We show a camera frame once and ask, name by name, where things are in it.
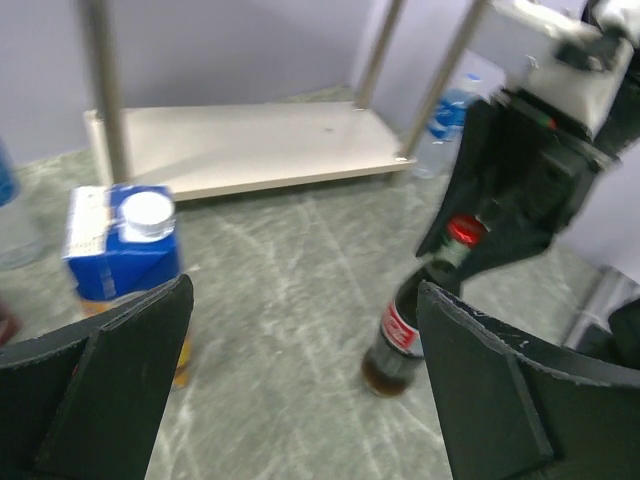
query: carton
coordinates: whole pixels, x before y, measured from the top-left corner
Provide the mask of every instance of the carton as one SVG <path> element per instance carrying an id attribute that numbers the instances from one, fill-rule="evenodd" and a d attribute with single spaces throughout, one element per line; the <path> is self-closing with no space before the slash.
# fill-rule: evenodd
<path id="1" fill-rule="evenodd" d="M 174 204 L 166 187 L 83 186 L 71 191 L 62 252 L 83 312 L 93 316 L 181 272 Z M 187 334 L 174 387 L 185 386 Z"/>

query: white shelf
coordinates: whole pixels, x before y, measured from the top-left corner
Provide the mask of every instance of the white shelf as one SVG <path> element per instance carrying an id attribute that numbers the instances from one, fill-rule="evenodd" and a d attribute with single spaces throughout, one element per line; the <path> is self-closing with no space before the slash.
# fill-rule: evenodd
<path id="1" fill-rule="evenodd" d="M 100 179 L 112 183 L 102 122 L 85 122 Z M 123 111 L 130 179 L 164 184 L 177 201 L 396 172 L 400 143 L 351 102 Z"/>

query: wall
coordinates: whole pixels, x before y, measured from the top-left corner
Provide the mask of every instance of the wall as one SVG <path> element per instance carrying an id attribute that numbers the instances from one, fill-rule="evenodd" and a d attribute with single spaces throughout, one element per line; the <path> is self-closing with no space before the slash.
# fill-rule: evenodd
<path id="1" fill-rule="evenodd" d="M 18 163 L 84 148 L 76 0 L 6 2 L 0 134 Z M 372 0 L 110 0 L 127 106 L 250 103 L 345 84 Z"/>
<path id="2" fill-rule="evenodd" d="M 543 0 L 552 8 L 580 12 L 581 0 Z M 416 114 L 438 62 L 470 0 L 425 2 L 407 0 L 390 46 L 373 106 L 381 115 L 406 128 Z M 351 83 L 362 77 L 366 54 L 383 20 L 388 0 L 376 0 L 365 30 Z M 473 71 L 484 80 L 483 93 L 503 81 L 502 73 L 468 54 L 460 72 Z M 611 264 L 640 282 L 640 146 L 626 152 L 624 167 L 603 176 L 581 214 L 561 236 L 584 258 L 599 266 Z"/>

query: blue plastic bottle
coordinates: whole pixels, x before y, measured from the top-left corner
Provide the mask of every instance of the blue plastic bottle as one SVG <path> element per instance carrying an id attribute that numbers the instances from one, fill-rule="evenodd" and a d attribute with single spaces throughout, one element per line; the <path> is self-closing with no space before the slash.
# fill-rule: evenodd
<path id="1" fill-rule="evenodd" d="M 0 142 L 0 270 L 20 267 L 42 251 L 42 238 L 34 225 L 20 185 Z"/>
<path id="2" fill-rule="evenodd" d="M 477 98 L 480 77 L 467 74 L 440 99 L 416 149 L 413 174 L 433 178 L 452 167 L 458 156 L 467 107 Z"/>

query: red bottle label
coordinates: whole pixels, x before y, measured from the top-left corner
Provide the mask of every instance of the red bottle label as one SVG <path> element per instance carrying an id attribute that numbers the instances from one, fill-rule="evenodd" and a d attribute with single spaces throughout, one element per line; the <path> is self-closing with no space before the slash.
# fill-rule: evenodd
<path id="1" fill-rule="evenodd" d="M 382 333 L 394 347 L 412 357 L 422 357 L 420 332 L 407 325 L 392 301 L 382 315 Z"/>

